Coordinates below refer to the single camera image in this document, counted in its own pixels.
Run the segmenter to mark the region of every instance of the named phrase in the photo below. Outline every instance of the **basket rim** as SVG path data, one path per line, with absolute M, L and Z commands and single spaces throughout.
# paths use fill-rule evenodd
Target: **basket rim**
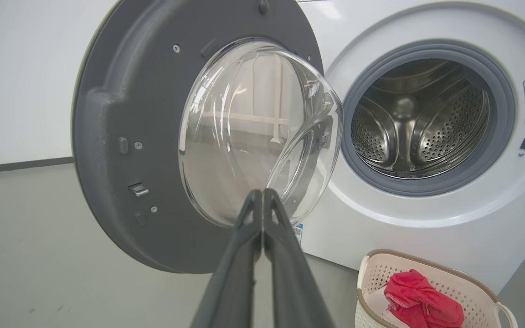
M 425 264 L 426 266 L 430 266 L 430 267 L 439 269 L 439 270 L 444 271 L 444 272 L 446 272 L 448 274 L 452 274 L 454 276 L 457 276 L 459 278 L 467 280 L 468 282 L 470 282 L 470 283 L 476 285 L 477 287 L 481 288 L 481 290 L 483 290 L 483 292 L 485 292 L 494 303 L 498 303 L 498 297 L 495 295 L 494 292 L 491 291 L 491 289 L 489 289 L 486 285 L 484 285 L 481 282 L 479 282 L 479 280 L 473 279 L 473 278 L 471 278 L 471 276 L 467 276 L 467 274 L 458 272 L 456 270 L 453 270 L 453 269 L 448 268 L 446 266 L 442 266 L 442 265 L 437 264 L 435 262 L 431 262 L 431 261 L 427 261 L 425 259 L 421 259 L 420 257 L 408 255 L 408 254 L 405 254 L 405 253 L 401 253 L 399 251 L 392 251 L 390 249 L 375 249 L 375 250 L 369 252 L 367 254 L 367 256 L 372 258 L 372 256 L 378 255 L 378 254 L 387 254 L 387 255 L 402 257 L 404 259 L 411 260 L 411 261 L 414 261 L 414 262 L 418 262 L 418 263 L 421 263 L 421 264 Z M 385 328 L 398 328 L 397 326 L 394 326 L 390 322 L 387 322 L 386 320 L 381 318 L 379 315 L 377 315 L 374 311 L 372 311 L 372 309 L 367 305 L 366 301 L 364 300 L 361 288 L 358 288 L 356 290 L 356 292 L 358 294 L 358 301 L 359 301 L 360 305 L 362 306 L 363 310 L 366 311 L 366 313 L 372 319 L 374 319 L 376 322 L 378 322 L 379 324 L 381 324 Z

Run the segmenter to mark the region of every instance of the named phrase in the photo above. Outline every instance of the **red cloth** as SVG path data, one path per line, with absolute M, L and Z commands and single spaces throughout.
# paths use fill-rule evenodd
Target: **red cloth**
M 417 270 L 391 276 L 384 295 L 390 312 L 410 328 L 460 328 L 465 319 L 461 305 L 437 292 Z

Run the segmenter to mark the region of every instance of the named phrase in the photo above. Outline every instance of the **gray floor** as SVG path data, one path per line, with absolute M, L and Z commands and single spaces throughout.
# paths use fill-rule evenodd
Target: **gray floor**
M 354 326 L 357 272 L 308 256 L 338 328 Z M 210 275 L 137 263 L 106 237 L 71 164 L 0 172 L 0 327 L 187 327 Z M 270 264 L 255 327 L 271 327 Z M 525 262 L 499 295 L 525 327 Z

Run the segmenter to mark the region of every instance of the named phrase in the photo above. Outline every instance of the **front-loading washing machine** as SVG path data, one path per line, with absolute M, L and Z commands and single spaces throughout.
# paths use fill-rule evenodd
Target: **front-loading washing machine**
M 90 208 L 148 266 L 213 271 L 271 173 L 350 268 L 390 248 L 499 292 L 525 257 L 525 4 L 125 0 L 74 103 Z

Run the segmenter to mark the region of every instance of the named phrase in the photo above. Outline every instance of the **laundry basket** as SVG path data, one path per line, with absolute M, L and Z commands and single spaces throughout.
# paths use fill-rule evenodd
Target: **laundry basket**
M 392 274 L 415 269 L 425 276 L 439 292 L 459 302 L 465 321 L 462 328 L 502 328 L 498 312 L 505 312 L 511 328 L 517 328 L 516 318 L 485 285 L 463 272 L 452 270 L 397 251 L 376 250 L 362 260 L 358 274 L 358 305 L 356 328 L 407 328 L 386 311 L 388 301 L 383 288 Z

